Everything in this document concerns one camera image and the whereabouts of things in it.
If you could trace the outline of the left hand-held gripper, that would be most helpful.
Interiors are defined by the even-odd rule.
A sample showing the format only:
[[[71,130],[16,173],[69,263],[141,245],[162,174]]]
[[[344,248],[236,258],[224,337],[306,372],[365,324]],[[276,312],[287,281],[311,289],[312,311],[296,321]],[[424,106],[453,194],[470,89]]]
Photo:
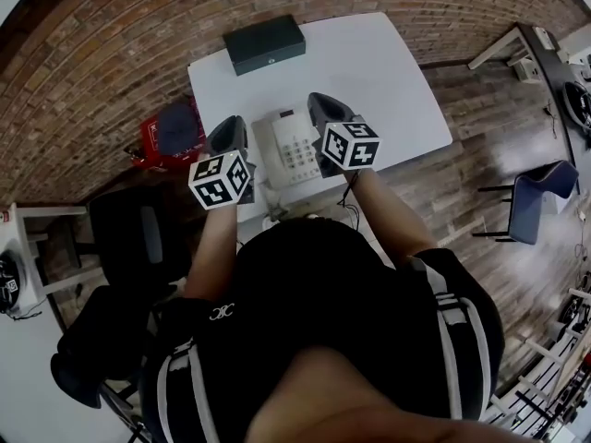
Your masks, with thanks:
[[[188,187],[205,210],[254,202],[256,165],[248,160],[244,119],[232,115],[207,136],[206,159],[191,164]]]

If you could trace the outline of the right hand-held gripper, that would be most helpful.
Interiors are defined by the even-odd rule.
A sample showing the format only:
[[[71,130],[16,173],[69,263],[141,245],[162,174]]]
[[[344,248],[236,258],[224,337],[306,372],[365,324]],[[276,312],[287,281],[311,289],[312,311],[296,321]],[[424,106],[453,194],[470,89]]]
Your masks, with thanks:
[[[381,138],[360,114],[319,92],[308,95],[308,112],[319,133],[313,147],[323,178],[373,167]]]

